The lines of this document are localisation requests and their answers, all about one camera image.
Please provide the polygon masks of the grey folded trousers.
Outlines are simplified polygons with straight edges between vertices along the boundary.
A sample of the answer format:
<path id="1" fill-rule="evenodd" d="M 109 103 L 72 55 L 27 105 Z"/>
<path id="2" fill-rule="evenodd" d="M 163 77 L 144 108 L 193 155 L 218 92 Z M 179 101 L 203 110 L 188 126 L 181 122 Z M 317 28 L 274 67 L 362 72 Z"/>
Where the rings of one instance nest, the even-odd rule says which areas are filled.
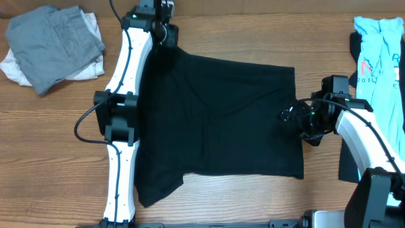
<path id="1" fill-rule="evenodd" d="M 79 6 L 41 6 L 9 21 L 5 38 L 35 92 L 44 95 L 106 49 Z"/>

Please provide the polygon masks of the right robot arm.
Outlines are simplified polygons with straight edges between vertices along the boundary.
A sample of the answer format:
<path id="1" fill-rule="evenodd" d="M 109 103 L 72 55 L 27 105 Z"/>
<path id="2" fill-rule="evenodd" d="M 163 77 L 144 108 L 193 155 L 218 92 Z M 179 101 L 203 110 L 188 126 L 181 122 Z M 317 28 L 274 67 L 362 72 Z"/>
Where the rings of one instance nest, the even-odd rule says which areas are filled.
<path id="1" fill-rule="evenodd" d="M 370 104 L 350 95 L 348 77 L 325 77 L 320 91 L 288 104 L 280 118 L 296 122 L 301 139 L 312 146 L 328 133 L 341 136 L 361 176 L 344 210 L 306 211 L 295 227 L 404 227 L 404 162 Z"/>

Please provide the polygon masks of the light blue t-shirt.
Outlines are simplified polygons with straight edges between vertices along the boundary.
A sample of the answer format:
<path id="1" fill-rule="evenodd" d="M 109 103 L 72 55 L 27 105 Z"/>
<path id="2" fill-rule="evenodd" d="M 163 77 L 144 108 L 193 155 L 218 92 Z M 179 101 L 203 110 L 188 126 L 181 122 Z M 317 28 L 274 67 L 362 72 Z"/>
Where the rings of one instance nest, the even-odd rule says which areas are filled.
<path id="1" fill-rule="evenodd" d="M 354 28 L 361 35 L 360 53 L 355 58 L 358 79 L 356 97 L 373 108 L 380 135 L 394 153 L 396 165 L 404 171 L 404 123 L 399 86 L 402 18 L 374 20 L 357 16 Z"/>

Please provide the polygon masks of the black garment under pile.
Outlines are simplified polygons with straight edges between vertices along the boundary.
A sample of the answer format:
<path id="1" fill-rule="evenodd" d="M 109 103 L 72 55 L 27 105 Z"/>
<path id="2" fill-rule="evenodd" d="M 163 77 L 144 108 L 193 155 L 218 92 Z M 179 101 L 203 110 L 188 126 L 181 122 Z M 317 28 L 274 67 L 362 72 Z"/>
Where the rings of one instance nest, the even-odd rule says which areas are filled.
<path id="1" fill-rule="evenodd" d="M 354 32 L 350 35 L 350 52 L 355 62 L 361 50 L 361 35 Z M 399 89 L 402 102 L 402 117 L 404 117 L 404 39 L 401 38 L 401 55 L 399 62 Z M 339 161 L 339 180 L 358 183 L 361 175 L 358 174 L 358 167 L 349 151 L 345 141 L 342 141 Z"/>

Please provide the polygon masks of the white folded garment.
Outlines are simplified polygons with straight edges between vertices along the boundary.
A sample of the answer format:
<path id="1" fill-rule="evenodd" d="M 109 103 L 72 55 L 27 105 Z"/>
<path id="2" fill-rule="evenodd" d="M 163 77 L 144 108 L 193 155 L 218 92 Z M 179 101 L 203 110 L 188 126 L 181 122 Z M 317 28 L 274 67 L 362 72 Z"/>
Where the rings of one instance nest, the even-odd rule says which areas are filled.
<path id="1" fill-rule="evenodd" d="M 99 25 L 97 24 L 96 15 L 94 13 L 84 14 L 91 28 L 90 32 L 95 35 L 97 39 L 102 41 Z M 14 57 L 11 49 L 9 49 L 5 59 L 1 62 L 1 70 L 7 76 L 8 79 L 18 83 L 20 86 L 29 86 L 31 83 L 27 80 L 25 74 L 20 70 L 20 66 Z M 70 74 L 66 80 L 91 80 L 97 79 L 98 76 L 104 74 L 104 59 L 103 55 L 100 55 L 93 62 L 89 63 L 85 67 Z"/>

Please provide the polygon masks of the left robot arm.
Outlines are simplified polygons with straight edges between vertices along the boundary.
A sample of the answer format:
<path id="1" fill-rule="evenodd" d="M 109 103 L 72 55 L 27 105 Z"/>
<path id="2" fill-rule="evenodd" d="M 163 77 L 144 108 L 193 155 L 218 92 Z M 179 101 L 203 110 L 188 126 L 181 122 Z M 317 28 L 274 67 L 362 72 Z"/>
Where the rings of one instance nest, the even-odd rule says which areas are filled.
<path id="1" fill-rule="evenodd" d="M 121 19 L 122 43 L 114 74 L 105 90 L 94 95 L 109 156 L 108 197 L 99 227 L 134 226 L 140 81 L 153 48 L 177 45 L 178 27 L 170 24 L 174 9 L 173 1 L 140 1 Z"/>

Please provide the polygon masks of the black polo shirt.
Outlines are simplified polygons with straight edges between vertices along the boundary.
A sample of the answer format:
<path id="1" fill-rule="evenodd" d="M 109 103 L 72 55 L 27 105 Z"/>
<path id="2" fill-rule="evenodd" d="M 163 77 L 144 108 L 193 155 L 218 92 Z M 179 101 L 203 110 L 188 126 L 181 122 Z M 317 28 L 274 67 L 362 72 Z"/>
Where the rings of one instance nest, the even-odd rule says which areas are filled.
<path id="1" fill-rule="evenodd" d="M 162 200 L 188 173 L 302 179 L 299 127 L 280 118 L 295 98 L 292 67 L 158 47 L 140 83 L 139 202 L 149 207 Z"/>

